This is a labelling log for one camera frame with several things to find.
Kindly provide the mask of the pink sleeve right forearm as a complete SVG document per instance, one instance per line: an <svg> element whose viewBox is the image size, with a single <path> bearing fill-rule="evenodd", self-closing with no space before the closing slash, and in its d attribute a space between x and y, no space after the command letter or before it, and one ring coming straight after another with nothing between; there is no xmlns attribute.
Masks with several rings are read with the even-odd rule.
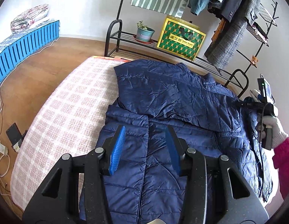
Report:
<svg viewBox="0 0 289 224"><path fill-rule="evenodd" d="M274 168L278 169L280 193L285 199L289 194L289 137L274 148L274 153Z"/></svg>

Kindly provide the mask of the right hand white glove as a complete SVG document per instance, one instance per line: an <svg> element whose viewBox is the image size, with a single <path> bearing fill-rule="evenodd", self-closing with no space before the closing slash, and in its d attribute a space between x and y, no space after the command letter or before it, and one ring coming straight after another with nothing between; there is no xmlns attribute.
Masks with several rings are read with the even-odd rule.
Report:
<svg viewBox="0 0 289 224"><path fill-rule="evenodd" d="M262 116L259 114L257 117L257 138L264 139L266 137L265 125L269 125L272 128L272 149L281 145L289 135L284 131L279 118L274 116Z"/></svg>

